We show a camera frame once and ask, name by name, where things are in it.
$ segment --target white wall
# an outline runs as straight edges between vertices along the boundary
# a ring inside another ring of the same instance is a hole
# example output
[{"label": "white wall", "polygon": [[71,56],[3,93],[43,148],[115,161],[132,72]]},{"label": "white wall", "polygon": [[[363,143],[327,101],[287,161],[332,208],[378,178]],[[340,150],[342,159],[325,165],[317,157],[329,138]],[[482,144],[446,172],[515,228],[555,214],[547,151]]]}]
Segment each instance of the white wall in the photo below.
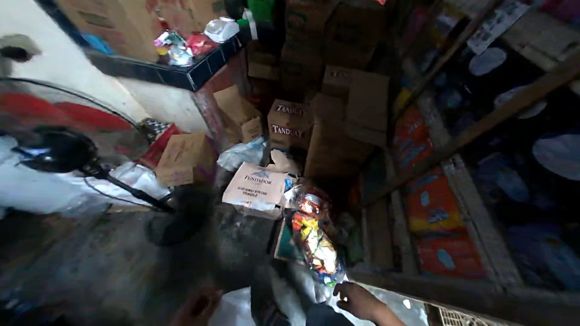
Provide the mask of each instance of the white wall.
[{"label": "white wall", "polygon": [[110,104],[135,122],[153,117],[177,122],[185,131],[206,130],[189,91],[101,73],[34,0],[1,1],[0,37],[10,34],[30,37],[42,52],[28,62],[13,62],[11,77],[79,90]]},{"label": "white wall", "polygon": [[189,90],[137,79],[119,78],[119,81],[152,118],[174,122],[186,132],[207,130]]}]

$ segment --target person's hand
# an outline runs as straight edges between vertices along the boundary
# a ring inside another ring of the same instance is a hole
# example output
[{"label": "person's hand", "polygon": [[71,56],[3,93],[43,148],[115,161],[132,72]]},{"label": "person's hand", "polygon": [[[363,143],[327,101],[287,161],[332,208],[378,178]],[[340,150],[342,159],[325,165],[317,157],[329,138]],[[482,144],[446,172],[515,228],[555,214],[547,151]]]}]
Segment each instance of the person's hand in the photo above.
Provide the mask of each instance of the person's hand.
[{"label": "person's hand", "polygon": [[340,300],[336,303],[338,308],[359,319],[370,320],[381,326],[405,326],[388,305],[358,284],[342,282],[334,287],[333,294],[340,295]]},{"label": "person's hand", "polygon": [[375,321],[376,312],[387,307],[362,286],[351,282],[337,284],[333,294],[340,294],[340,301],[336,303],[338,308],[363,320]]},{"label": "person's hand", "polygon": [[190,294],[177,310],[169,326],[207,326],[222,300],[222,291],[205,288]]}]

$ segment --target dark floor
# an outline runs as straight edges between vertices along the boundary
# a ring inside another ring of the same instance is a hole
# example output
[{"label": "dark floor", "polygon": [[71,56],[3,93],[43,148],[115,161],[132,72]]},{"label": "dark floor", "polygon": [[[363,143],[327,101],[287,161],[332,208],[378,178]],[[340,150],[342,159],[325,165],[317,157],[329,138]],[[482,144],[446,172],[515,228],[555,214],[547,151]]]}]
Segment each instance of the dark floor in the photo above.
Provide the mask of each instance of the dark floor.
[{"label": "dark floor", "polygon": [[2,257],[1,298],[58,304],[76,325],[165,325],[189,291],[247,287],[255,266],[268,259],[271,220],[218,204],[188,240],[156,247],[144,231],[154,215],[106,214],[57,227],[32,227],[43,223],[33,217],[1,221],[4,230],[23,230],[17,241],[1,241],[2,252],[13,253]]}]

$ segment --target tanduay box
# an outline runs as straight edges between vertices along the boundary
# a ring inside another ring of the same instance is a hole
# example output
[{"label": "tanduay box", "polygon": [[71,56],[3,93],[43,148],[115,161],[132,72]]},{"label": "tanduay box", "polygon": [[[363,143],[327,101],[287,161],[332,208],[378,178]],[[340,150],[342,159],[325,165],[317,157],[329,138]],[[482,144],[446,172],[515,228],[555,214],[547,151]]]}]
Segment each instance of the tanduay box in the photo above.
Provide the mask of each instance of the tanduay box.
[{"label": "tanduay box", "polygon": [[302,103],[275,100],[268,113],[268,128],[272,148],[289,150],[298,147],[308,150],[314,116]]}]

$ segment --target white plastic container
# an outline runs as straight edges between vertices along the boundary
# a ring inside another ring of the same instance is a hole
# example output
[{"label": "white plastic container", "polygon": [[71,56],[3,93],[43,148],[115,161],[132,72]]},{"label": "white plastic container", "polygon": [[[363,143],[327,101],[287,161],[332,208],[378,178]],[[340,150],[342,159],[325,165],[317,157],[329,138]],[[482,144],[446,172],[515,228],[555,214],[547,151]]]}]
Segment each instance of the white plastic container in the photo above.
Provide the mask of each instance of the white plastic container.
[{"label": "white plastic container", "polygon": [[240,31],[240,27],[235,20],[228,17],[220,17],[210,21],[205,26],[204,34],[207,35],[213,42],[223,43],[236,35]]}]

